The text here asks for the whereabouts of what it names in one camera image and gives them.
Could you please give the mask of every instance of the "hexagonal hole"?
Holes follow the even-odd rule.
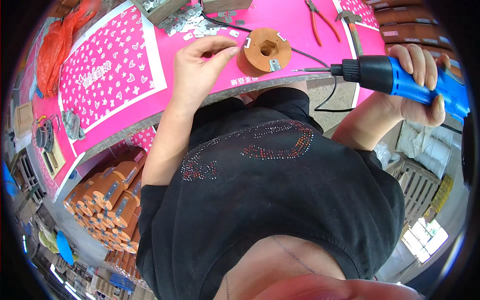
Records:
[[[258,46],[260,47],[260,52],[264,56],[273,56],[278,54],[278,47],[274,42],[265,40],[263,41],[263,43],[260,43]]]

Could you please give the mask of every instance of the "necklace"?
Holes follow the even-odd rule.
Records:
[[[290,250],[288,250],[279,240],[276,239],[275,236],[272,236],[272,238],[279,244],[283,250],[285,250],[288,254],[290,254],[291,257],[295,258],[299,263],[301,263],[307,270],[309,270],[312,273],[316,273],[315,270],[310,268],[306,263],[304,263],[300,258],[298,258],[295,254],[293,254]],[[226,295],[227,295],[227,300],[228,298],[228,276],[227,273],[225,273],[225,290],[226,290]]]

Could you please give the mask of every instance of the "fingernail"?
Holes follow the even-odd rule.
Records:
[[[445,111],[445,100],[442,94],[438,96],[438,110],[440,113],[443,113]]]
[[[435,89],[435,86],[436,86],[436,84],[435,84],[435,78],[434,78],[432,75],[428,76],[427,88],[428,88],[429,90],[433,91],[433,90]]]
[[[424,72],[418,72],[417,73],[417,84],[421,87],[425,85],[425,73]]]
[[[412,74],[413,73],[413,65],[412,63],[409,61],[407,62],[407,73],[408,74]]]
[[[231,47],[231,48],[230,48],[230,54],[231,54],[231,55],[235,55],[235,54],[237,54],[239,51],[240,51],[240,48],[239,48],[239,47]]]

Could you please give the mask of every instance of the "electric screwdriver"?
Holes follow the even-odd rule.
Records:
[[[463,124],[463,118],[470,112],[465,84],[446,67],[437,68],[437,86],[433,91],[426,86],[419,86],[397,59],[384,55],[362,55],[357,60],[345,59],[341,64],[332,64],[331,69],[309,68],[294,71],[330,71],[334,76],[343,76],[345,81],[358,82],[361,87],[369,90],[406,97],[427,105],[442,94],[445,111]]]

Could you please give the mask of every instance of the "orange plastic bag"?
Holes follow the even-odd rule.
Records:
[[[44,97],[57,94],[60,66],[70,53],[73,35],[95,15],[96,12],[77,8],[65,17],[63,23],[55,21],[48,27],[38,51],[36,70],[37,85]]]

